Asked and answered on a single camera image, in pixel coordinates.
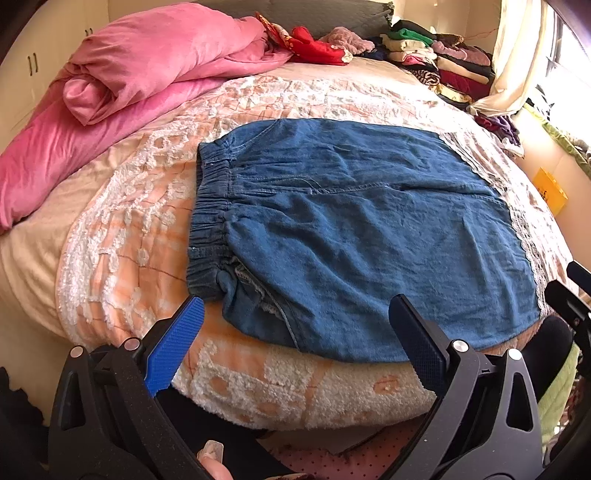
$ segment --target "cabinet door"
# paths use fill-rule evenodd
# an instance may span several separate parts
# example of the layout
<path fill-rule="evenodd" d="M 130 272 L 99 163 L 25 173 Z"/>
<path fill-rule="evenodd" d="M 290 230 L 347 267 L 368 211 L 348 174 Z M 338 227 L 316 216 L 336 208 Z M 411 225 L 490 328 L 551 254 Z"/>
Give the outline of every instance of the cabinet door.
<path fill-rule="evenodd" d="M 59 43 L 60 31 L 68 28 L 62 16 L 62 9 L 59 8 L 61 1 L 63 0 L 51 0 L 43 4 L 27 24 L 32 38 L 33 88 L 36 102 L 41 100 L 47 87 L 67 60 L 61 53 Z"/>
<path fill-rule="evenodd" d="M 83 0 L 86 26 L 93 34 L 109 23 L 108 0 Z"/>
<path fill-rule="evenodd" d="M 32 31 L 26 25 L 0 64 L 0 117 L 6 133 L 35 107 Z"/>
<path fill-rule="evenodd" d="M 52 2 L 57 21 L 54 26 L 58 42 L 57 60 L 64 64 L 90 32 L 82 0 L 51 0 L 48 3 Z"/>

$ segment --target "yellow box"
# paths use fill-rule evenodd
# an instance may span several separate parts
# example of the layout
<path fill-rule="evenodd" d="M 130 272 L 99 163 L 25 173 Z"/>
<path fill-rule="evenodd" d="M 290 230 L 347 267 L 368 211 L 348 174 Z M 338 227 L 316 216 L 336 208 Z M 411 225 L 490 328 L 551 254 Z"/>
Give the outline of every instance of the yellow box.
<path fill-rule="evenodd" d="M 560 185 L 558 185 L 558 182 L 556 182 L 556 179 L 551 173 L 541 168 L 535 174 L 532 183 L 548 204 L 552 215 L 556 217 L 569 199 L 563 189 L 560 188 Z"/>

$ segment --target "hand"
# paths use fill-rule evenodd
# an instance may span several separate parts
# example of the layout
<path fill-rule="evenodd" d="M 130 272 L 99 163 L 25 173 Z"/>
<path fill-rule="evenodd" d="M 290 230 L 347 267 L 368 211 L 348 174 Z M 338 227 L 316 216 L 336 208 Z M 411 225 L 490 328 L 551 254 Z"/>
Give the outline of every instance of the hand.
<path fill-rule="evenodd" d="M 197 453 L 197 460 L 215 480 L 233 480 L 232 474 L 222 463 L 223 444 L 208 440 L 203 449 Z"/>

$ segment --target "red fabric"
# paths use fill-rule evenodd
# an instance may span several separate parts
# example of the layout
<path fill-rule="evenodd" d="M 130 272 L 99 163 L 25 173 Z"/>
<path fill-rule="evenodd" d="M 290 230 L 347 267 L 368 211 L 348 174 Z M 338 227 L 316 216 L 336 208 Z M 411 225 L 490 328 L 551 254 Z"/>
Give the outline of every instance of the red fabric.
<path fill-rule="evenodd" d="M 484 98 L 491 92 L 489 85 L 483 85 L 476 80 L 463 77 L 457 73 L 439 70 L 439 74 L 441 75 L 441 83 L 449 85 L 458 92 L 470 95 L 474 100 Z"/>
<path fill-rule="evenodd" d="M 425 62 L 416 58 L 414 55 L 407 55 L 402 65 L 425 65 Z"/>
<path fill-rule="evenodd" d="M 295 27 L 291 36 L 294 39 L 293 52 L 302 60 L 326 65 L 347 65 L 347 62 L 343 61 L 343 47 L 314 40 L 306 27 Z"/>
<path fill-rule="evenodd" d="M 494 132 L 500 129 L 499 125 L 493 125 L 491 121 L 483 116 L 474 117 L 474 121 L 483 128 L 486 128 L 489 132 Z"/>
<path fill-rule="evenodd" d="M 270 23 L 260 13 L 257 12 L 256 17 L 275 43 L 296 54 L 297 57 L 292 57 L 292 61 L 323 65 L 347 65 L 350 62 L 346 57 L 352 56 L 344 47 L 314 40 L 306 27 L 295 27 L 289 35 L 282 26 Z"/>

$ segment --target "white lace trim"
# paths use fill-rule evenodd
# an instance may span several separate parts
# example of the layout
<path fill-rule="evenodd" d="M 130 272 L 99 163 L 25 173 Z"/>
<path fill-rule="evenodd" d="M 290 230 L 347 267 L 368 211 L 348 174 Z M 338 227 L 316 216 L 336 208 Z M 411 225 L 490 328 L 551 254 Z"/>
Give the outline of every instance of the white lace trim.
<path fill-rule="evenodd" d="M 487 181 L 499 193 L 501 199 L 507 205 L 509 214 L 511 215 L 511 226 L 517 238 L 521 241 L 521 246 L 525 251 L 525 256 L 529 260 L 534 274 L 535 293 L 538 298 L 538 307 L 540 308 L 540 319 L 546 318 L 550 314 L 550 308 L 544 300 L 544 289 L 549 279 L 544 268 L 544 262 L 535 246 L 533 235 L 530 231 L 530 223 L 527 221 L 525 212 L 520 208 L 521 202 L 519 196 L 507 179 L 483 168 L 474 156 L 465 150 L 465 146 L 459 141 L 457 134 L 440 134 L 440 137 L 448 147 L 460 155 L 462 160 L 470 166 L 474 173 Z"/>

